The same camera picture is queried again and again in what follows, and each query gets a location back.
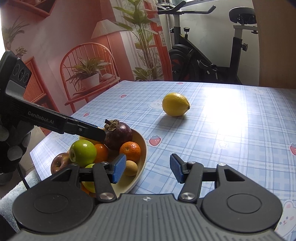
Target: camera lens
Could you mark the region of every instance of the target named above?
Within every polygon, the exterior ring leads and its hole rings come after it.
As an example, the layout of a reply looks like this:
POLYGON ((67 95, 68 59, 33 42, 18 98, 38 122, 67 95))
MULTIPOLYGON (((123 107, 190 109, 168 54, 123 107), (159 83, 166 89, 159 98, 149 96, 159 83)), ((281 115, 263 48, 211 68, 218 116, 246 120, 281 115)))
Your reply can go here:
POLYGON ((22 70, 21 70, 20 73, 19 73, 19 81, 22 80, 22 78, 24 77, 24 74, 25 74, 25 69, 22 68, 22 70))
POLYGON ((20 65, 17 64, 13 70, 13 75, 16 75, 18 73, 18 71, 20 70, 20 65))
POLYGON ((26 83, 28 81, 28 78, 29 78, 29 74, 26 74, 24 77, 24 83, 26 83))

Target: printed backdrop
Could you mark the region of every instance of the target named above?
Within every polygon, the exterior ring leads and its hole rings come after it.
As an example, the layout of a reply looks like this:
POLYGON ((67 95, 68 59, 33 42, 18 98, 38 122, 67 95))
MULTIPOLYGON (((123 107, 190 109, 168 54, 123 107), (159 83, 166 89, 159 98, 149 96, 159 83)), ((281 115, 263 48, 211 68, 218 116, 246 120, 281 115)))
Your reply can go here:
POLYGON ((67 115, 122 80, 172 79, 153 0, 9 0, 1 23, 32 71, 24 98, 67 115))

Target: fruit bowl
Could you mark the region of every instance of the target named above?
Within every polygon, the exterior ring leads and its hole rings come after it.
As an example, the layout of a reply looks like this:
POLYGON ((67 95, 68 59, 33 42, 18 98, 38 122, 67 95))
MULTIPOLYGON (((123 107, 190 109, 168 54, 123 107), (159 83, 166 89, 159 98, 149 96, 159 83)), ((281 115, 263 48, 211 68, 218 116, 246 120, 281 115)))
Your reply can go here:
MULTIPOLYGON (((138 172, 133 177, 125 176, 123 174, 117 184, 111 184, 117 197, 119 197, 121 193, 128 193, 136 185, 142 172, 144 171, 144 167, 147 161, 147 144, 145 139, 142 137, 142 135, 139 132, 133 129, 131 129, 131 132, 133 134, 132 141, 137 143, 141 148, 141 157, 140 157, 140 160, 137 162, 138 172)), ((113 161, 114 158, 117 157, 118 155, 119 155, 118 151, 109 150, 108 162, 113 161)))

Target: blue gripper pad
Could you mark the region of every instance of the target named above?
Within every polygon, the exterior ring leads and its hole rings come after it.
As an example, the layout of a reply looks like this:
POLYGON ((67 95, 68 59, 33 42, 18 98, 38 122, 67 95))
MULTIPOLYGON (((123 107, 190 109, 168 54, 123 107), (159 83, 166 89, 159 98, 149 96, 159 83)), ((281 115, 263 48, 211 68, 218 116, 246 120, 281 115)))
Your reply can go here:
POLYGON ((182 172, 182 164, 185 162, 177 154, 170 156, 170 169, 179 183, 185 182, 185 175, 182 172))
POLYGON ((118 157, 112 162, 114 165, 114 172, 112 174, 112 183, 116 184, 119 182, 125 168, 126 168, 126 155, 119 154, 118 157))

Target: mangosteen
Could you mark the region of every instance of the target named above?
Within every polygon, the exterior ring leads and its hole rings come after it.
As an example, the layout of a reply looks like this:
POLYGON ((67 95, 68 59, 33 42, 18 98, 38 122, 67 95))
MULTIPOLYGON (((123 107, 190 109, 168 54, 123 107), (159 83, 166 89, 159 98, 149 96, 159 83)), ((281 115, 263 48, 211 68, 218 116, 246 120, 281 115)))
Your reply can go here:
POLYGON ((133 140, 130 127, 119 120, 105 120, 105 145, 111 150, 119 151, 120 147, 133 140))

